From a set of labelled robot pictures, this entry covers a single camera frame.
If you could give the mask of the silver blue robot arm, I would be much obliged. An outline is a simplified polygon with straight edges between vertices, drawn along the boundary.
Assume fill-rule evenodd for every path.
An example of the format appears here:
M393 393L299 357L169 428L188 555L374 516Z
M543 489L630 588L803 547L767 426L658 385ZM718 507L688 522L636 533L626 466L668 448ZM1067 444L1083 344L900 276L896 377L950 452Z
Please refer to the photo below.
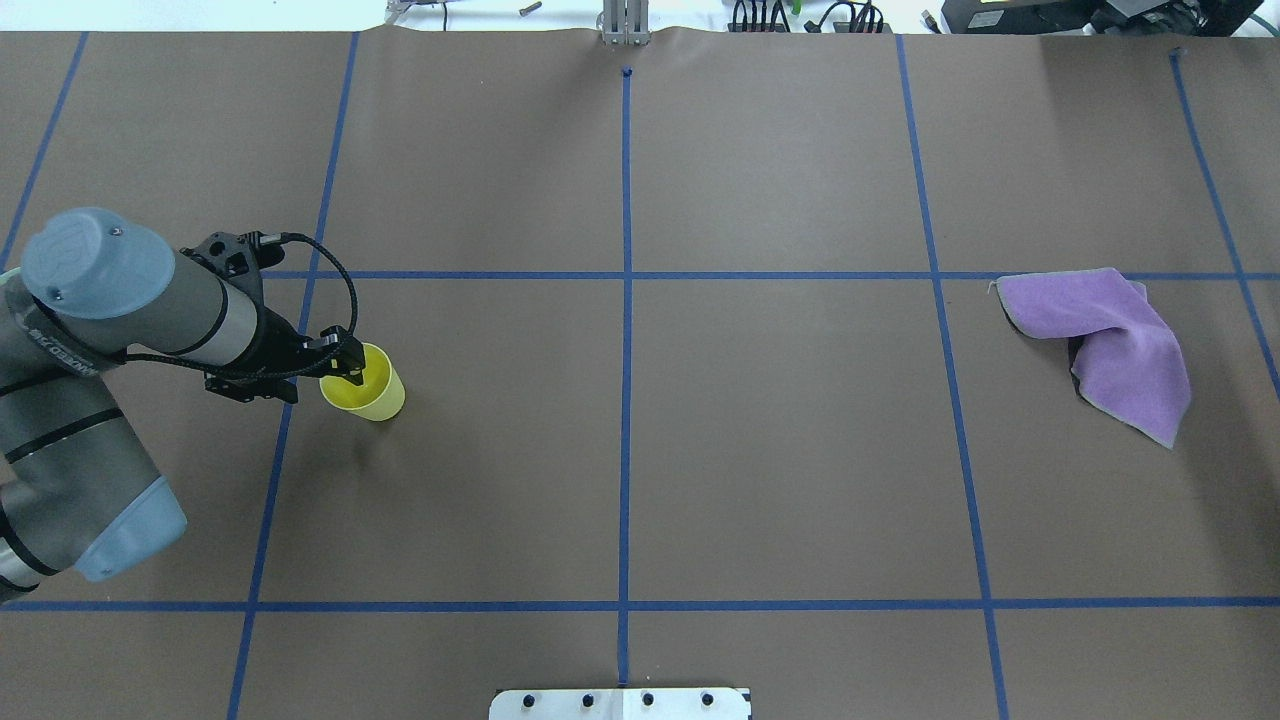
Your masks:
M216 232L177 249L104 208L51 218L3 274L3 602L73 570L105 582L175 543L188 519L105 374L136 363L198 372L241 404L294 404L300 377L361 384L355 283L348 320L305 334L264 296L262 272L302 233Z

